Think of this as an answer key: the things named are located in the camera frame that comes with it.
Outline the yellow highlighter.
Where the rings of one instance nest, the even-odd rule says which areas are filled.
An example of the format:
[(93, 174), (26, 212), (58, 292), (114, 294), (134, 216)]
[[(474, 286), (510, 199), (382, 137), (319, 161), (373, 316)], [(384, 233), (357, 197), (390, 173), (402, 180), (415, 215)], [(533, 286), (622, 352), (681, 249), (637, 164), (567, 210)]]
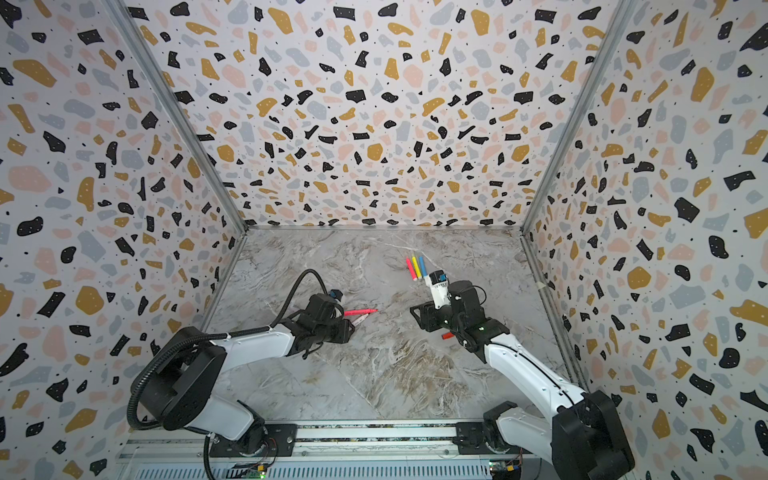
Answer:
[(417, 260), (417, 258), (415, 256), (411, 257), (411, 264), (412, 264), (414, 272), (415, 272), (415, 278), (421, 279), (422, 278), (422, 273), (421, 273), (421, 270), (420, 270), (420, 265), (419, 265), (419, 262), (418, 262), (418, 260)]

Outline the blue highlighter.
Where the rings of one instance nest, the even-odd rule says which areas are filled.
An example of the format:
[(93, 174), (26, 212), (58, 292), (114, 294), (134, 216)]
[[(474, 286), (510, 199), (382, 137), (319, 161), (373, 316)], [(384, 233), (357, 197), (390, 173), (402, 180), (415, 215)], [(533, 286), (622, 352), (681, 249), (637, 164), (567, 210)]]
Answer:
[(423, 256), (418, 257), (418, 263), (419, 263), (419, 270), (420, 270), (421, 276), (423, 278), (427, 278), (429, 275), (429, 272), (426, 267), (426, 262)]

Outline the white marker pen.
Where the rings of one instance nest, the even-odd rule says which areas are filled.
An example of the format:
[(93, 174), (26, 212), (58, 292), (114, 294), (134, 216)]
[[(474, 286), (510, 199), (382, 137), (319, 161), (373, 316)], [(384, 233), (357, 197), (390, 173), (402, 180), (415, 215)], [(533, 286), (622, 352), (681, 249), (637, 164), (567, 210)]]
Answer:
[(359, 317), (355, 318), (355, 319), (352, 321), (352, 325), (353, 325), (354, 327), (358, 327), (359, 325), (361, 325), (361, 324), (362, 324), (362, 323), (363, 323), (363, 322), (364, 322), (364, 321), (367, 319), (367, 317), (368, 317), (368, 314), (365, 314), (365, 315), (361, 315), (361, 316), (359, 316)]

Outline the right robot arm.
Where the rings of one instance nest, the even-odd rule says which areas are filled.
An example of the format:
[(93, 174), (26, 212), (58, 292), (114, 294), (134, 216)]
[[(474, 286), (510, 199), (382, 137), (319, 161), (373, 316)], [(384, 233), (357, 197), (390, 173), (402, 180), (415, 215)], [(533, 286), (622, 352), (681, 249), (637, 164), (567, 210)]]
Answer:
[(502, 322), (486, 315), (481, 288), (451, 282), (441, 270), (426, 280), (431, 300), (411, 308), (426, 332), (448, 330), (468, 352), (500, 372), (532, 401), (538, 416), (510, 401), (483, 415), (479, 446), (520, 447), (551, 464), (562, 479), (621, 479), (635, 467), (615, 402), (588, 392), (530, 353)]

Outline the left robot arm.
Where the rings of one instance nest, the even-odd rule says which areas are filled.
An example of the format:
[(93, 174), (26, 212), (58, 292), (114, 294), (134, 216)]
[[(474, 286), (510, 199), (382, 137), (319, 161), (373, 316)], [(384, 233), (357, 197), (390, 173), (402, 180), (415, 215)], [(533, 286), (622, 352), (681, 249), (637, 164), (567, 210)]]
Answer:
[(264, 420), (247, 405), (214, 393), (220, 375), (264, 360), (307, 358), (326, 344), (349, 342), (355, 327), (341, 299), (338, 289), (314, 294), (305, 308), (275, 326), (211, 334), (182, 328), (134, 379), (129, 426), (215, 434), (255, 449), (265, 434)]

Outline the pink highlighter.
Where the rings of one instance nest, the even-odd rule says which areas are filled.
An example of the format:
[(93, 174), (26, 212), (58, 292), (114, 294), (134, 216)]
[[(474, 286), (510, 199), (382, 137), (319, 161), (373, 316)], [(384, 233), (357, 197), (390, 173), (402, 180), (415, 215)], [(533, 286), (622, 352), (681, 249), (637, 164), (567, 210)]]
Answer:
[(406, 264), (413, 281), (417, 280), (417, 276), (410, 258), (406, 258)]
[(357, 310), (347, 310), (344, 312), (345, 317), (349, 316), (361, 316), (361, 315), (368, 315), (372, 313), (378, 312), (378, 309), (357, 309)]

